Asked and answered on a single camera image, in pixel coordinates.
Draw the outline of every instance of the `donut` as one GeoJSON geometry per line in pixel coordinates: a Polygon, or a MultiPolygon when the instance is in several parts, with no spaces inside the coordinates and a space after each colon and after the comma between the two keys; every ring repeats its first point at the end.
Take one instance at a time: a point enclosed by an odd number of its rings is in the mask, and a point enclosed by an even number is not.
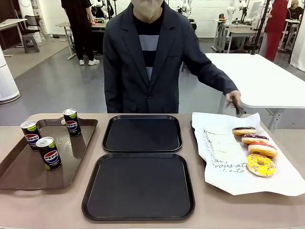
{"type": "Polygon", "coordinates": [[[269,177],[275,173],[275,164],[270,158],[260,154],[250,154],[247,159],[247,168],[255,175],[269,177]]]}
{"type": "Polygon", "coordinates": [[[237,127],[232,130],[235,136],[243,136],[256,134],[256,129],[254,127],[237,127]]]}
{"type": "Polygon", "coordinates": [[[265,143],[254,142],[251,143],[248,147],[249,153],[259,153],[261,155],[276,157],[277,150],[271,145],[267,145],[265,143]]]}
{"type": "Polygon", "coordinates": [[[268,143],[269,138],[261,135],[243,135],[242,142],[249,145],[253,142],[268,143]]]}

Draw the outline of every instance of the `striped shirt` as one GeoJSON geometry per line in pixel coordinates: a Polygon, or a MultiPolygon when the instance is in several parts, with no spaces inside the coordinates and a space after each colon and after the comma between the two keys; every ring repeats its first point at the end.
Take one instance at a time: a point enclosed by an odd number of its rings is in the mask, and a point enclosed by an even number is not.
{"type": "Polygon", "coordinates": [[[134,24],[138,31],[149,81],[151,80],[153,72],[153,64],[156,57],[162,22],[163,12],[161,17],[159,17],[153,23],[145,23],[134,17],[134,24]]]}

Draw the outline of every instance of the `pepsi can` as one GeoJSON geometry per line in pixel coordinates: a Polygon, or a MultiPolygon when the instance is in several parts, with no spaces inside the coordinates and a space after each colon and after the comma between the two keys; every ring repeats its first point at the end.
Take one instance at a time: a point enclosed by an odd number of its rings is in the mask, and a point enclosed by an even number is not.
{"type": "Polygon", "coordinates": [[[63,112],[63,117],[66,121],[66,126],[68,128],[71,137],[76,137],[81,134],[81,127],[78,122],[78,117],[75,109],[67,109],[63,112]]]}
{"type": "Polygon", "coordinates": [[[36,143],[39,139],[41,139],[41,134],[39,132],[39,128],[35,121],[26,121],[20,125],[25,139],[28,141],[32,150],[37,151],[38,148],[36,143]]]}
{"type": "Polygon", "coordinates": [[[43,137],[36,143],[47,170],[55,170],[61,166],[61,157],[52,137],[43,137]]]}

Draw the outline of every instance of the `person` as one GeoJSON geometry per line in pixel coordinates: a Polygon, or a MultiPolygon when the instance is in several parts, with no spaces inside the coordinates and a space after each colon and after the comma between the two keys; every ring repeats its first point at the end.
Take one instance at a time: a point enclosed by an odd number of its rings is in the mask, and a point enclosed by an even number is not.
{"type": "Polygon", "coordinates": [[[287,4],[287,0],[274,0],[271,12],[266,15],[268,21],[259,54],[272,62],[275,60],[278,45],[283,35],[287,4]]]}
{"type": "Polygon", "coordinates": [[[233,81],[200,51],[185,16],[163,0],[131,0],[105,30],[107,112],[178,113],[182,61],[200,82],[223,92],[228,102],[235,97],[240,103],[241,94],[233,81]]]}
{"type": "Polygon", "coordinates": [[[61,0],[61,6],[65,9],[69,18],[74,38],[74,45],[80,65],[84,65],[83,50],[89,58],[88,65],[100,63],[94,59],[91,46],[91,3],[90,0],[61,0]]]}
{"type": "Polygon", "coordinates": [[[299,6],[298,0],[291,2],[291,7],[287,10],[286,19],[300,20],[300,16],[303,14],[303,8],[299,6]]]}
{"type": "MultiPolygon", "coordinates": [[[[298,5],[299,5],[298,0],[293,0],[291,2],[291,7],[288,8],[288,10],[287,10],[286,19],[300,20],[300,16],[303,14],[303,8],[298,5]]],[[[296,31],[296,27],[291,27],[291,23],[288,22],[286,31],[287,31],[287,35],[285,36],[284,41],[283,41],[284,47],[286,47],[286,45],[287,45],[287,41],[288,41],[290,33],[291,32],[294,33],[296,31]]]]}

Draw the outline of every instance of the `hand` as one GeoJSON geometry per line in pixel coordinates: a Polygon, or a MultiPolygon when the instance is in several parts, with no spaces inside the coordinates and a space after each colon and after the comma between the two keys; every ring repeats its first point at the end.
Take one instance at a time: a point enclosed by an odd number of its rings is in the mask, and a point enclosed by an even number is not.
{"type": "Polygon", "coordinates": [[[235,90],[235,91],[231,91],[228,94],[225,94],[225,100],[228,102],[228,104],[230,104],[232,107],[234,107],[233,105],[233,101],[232,101],[232,97],[235,97],[237,104],[240,106],[240,92],[235,90]]]}
{"type": "Polygon", "coordinates": [[[270,13],[267,13],[266,18],[269,18],[269,19],[272,18],[272,15],[270,13]]]}

